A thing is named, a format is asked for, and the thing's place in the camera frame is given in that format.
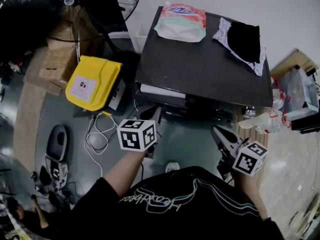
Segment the white sneaker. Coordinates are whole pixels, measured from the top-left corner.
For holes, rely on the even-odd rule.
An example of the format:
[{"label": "white sneaker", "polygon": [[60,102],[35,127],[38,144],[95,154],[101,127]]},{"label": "white sneaker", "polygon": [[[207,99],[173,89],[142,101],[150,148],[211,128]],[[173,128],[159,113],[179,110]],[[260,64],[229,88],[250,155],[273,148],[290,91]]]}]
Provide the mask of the white sneaker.
[{"label": "white sneaker", "polygon": [[170,162],[166,165],[165,172],[180,170],[180,165],[177,162]]}]

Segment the white box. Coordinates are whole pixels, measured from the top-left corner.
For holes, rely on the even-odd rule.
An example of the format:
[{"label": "white box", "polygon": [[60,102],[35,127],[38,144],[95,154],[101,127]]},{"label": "white box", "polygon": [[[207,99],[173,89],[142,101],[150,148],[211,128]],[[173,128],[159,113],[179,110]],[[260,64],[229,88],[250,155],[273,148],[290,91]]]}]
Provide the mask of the white box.
[{"label": "white box", "polygon": [[306,118],[319,112],[319,101],[316,83],[312,76],[307,76],[304,69],[293,68],[279,78],[287,99],[282,112],[290,121]]},{"label": "white box", "polygon": [[157,141],[154,120],[124,119],[116,130],[122,150],[143,152]]},{"label": "white box", "polygon": [[261,169],[267,154],[267,148],[258,141],[254,141],[239,150],[232,168],[252,176]]}]

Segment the plastic bottle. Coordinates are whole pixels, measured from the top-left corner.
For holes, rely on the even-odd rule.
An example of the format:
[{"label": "plastic bottle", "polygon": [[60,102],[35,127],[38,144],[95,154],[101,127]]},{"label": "plastic bottle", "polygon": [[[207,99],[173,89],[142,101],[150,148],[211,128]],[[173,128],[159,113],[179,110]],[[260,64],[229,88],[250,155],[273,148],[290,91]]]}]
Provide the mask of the plastic bottle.
[{"label": "plastic bottle", "polygon": [[258,134],[271,134],[271,133],[278,133],[281,131],[282,127],[286,123],[287,119],[285,116],[271,118],[270,123],[268,124],[260,124],[257,125],[255,131]]}]

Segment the black t-shirt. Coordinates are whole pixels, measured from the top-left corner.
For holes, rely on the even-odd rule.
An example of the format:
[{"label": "black t-shirt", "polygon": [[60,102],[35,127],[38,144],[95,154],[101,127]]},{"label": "black t-shirt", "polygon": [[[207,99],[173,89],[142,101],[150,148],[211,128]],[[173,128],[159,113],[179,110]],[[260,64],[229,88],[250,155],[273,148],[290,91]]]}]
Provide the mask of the black t-shirt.
[{"label": "black t-shirt", "polygon": [[283,239],[244,193],[197,166],[142,180],[121,199],[105,179],[98,179],[54,239],[142,235]]},{"label": "black t-shirt", "polygon": [[24,212],[24,217],[20,221],[28,230],[31,232],[35,233],[38,236],[41,236],[43,238],[52,238],[54,234],[57,231],[58,228],[58,218],[57,212],[46,212],[42,211],[46,221],[48,222],[49,226],[46,228],[41,228],[40,226],[40,218],[38,213],[32,212],[32,211],[25,211]]}]

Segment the white cable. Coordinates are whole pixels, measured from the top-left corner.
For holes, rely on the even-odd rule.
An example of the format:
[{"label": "white cable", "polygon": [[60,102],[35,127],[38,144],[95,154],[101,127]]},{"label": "white cable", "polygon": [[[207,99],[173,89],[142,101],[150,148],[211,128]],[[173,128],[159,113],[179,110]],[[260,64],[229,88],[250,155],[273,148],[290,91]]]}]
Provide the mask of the white cable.
[{"label": "white cable", "polygon": [[136,99],[135,99],[135,98],[133,99],[133,105],[134,105],[135,110],[139,112],[139,110],[137,109]]},{"label": "white cable", "polygon": [[[89,152],[89,150],[88,150],[87,147],[86,147],[86,143],[88,142],[89,146],[92,148],[93,152],[94,152],[96,155],[101,155],[103,152],[106,151],[106,149],[107,149],[108,146],[109,146],[109,139],[107,138],[107,136],[104,135],[104,133],[106,133],[106,132],[108,132],[108,131],[111,131],[112,129],[115,128],[115,126],[118,126],[117,123],[115,122],[115,120],[113,119],[113,117],[112,117],[111,115],[108,115],[108,117],[110,117],[111,120],[112,120],[112,122],[113,122],[113,127],[111,127],[110,129],[104,130],[104,131],[100,131],[100,130],[97,128],[96,122],[97,122],[97,120],[98,120],[98,117],[101,116],[102,114],[103,114],[103,113],[101,112],[101,113],[99,113],[99,114],[96,116],[95,119],[92,118],[92,119],[90,120],[89,127],[88,127],[88,131],[87,131],[87,134],[86,134],[85,140],[84,140],[84,149],[85,149],[86,152],[89,154],[89,156],[91,157],[91,159],[100,167],[101,177],[103,176],[103,168],[102,168],[102,165],[101,165],[96,159],[94,159],[94,157],[91,155],[91,153]],[[94,120],[94,122],[93,122],[94,128],[95,128],[97,131],[89,132],[89,131],[90,131],[90,128],[91,128],[91,123],[92,123],[93,120]],[[90,140],[89,140],[89,136],[90,136],[91,134],[100,134],[100,135],[102,135],[102,136],[106,139],[106,141],[107,141],[105,148],[104,148],[100,153],[96,152],[96,150],[94,149],[94,147],[91,145],[91,142],[90,142]]]}]

